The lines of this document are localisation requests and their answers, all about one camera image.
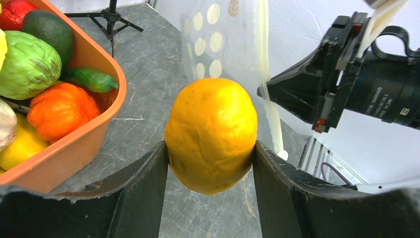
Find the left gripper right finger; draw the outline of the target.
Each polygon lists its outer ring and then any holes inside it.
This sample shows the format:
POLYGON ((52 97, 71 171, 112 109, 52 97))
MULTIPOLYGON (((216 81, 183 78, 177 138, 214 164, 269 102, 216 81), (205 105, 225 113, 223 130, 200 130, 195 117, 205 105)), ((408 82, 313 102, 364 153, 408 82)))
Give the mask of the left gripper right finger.
POLYGON ((258 141, 253 173, 265 238, 417 238, 420 191, 368 194, 330 184, 258 141))

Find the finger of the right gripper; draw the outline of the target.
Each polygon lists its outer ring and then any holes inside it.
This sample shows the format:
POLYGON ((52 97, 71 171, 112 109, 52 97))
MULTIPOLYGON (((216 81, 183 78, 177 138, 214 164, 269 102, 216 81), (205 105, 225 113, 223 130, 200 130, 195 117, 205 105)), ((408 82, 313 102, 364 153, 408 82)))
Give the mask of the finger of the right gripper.
POLYGON ((270 101, 306 123, 326 123, 327 71, 328 40, 322 40, 303 60, 258 87, 257 95, 269 96, 270 101))

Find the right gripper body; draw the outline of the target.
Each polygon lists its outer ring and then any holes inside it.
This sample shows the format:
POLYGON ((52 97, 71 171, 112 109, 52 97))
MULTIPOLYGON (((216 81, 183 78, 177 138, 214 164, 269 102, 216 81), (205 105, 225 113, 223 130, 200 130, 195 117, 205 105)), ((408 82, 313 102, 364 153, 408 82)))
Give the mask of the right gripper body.
POLYGON ((410 48, 409 34, 399 26, 385 27, 381 36, 400 39, 404 55, 386 53, 376 42, 364 48, 362 38, 371 21, 366 13, 355 12, 337 17, 331 26, 340 31, 344 42, 335 45, 335 68, 327 76, 327 88, 320 92, 322 107, 313 123, 318 133, 336 128, 344 110, 420 127, 420 52, 410 48))

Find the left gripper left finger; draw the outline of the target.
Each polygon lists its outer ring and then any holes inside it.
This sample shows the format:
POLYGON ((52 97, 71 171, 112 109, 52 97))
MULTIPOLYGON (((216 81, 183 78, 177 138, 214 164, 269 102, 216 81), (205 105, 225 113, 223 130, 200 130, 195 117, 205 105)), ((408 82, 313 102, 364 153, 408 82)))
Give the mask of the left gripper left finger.
POLYGON ((80 192, 0 188, 3 238, 156 238, 167 179, 165 142, 80 192))

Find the clear polka-dot zip bag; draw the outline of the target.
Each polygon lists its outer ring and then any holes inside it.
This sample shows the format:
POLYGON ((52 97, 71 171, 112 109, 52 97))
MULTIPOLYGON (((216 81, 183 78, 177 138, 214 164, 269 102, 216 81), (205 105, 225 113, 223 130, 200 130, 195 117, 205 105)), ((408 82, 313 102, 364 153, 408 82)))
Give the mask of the clear polka-dot zip bag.
POLYGON ((275 105, 269 79, 303 55, 294 38, 270 39, 266 0, 188 0, 180 16, 183 64, 189 82, 228 78, 250 94, 259 115, 259 139, 297 164, 310 136, 308 126, 275 105))

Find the yellow toy mango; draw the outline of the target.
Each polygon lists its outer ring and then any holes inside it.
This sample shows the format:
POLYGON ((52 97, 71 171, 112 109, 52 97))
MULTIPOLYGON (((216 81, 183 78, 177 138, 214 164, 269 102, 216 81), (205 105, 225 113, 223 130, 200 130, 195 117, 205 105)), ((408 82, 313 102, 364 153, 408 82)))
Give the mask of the yellow toy mango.
POLYGON ((170 168, 192 191, 225 191, 249 171, 257 130, 256 109, 239 83, 196 80, 179 92, 165 126, 170 168))

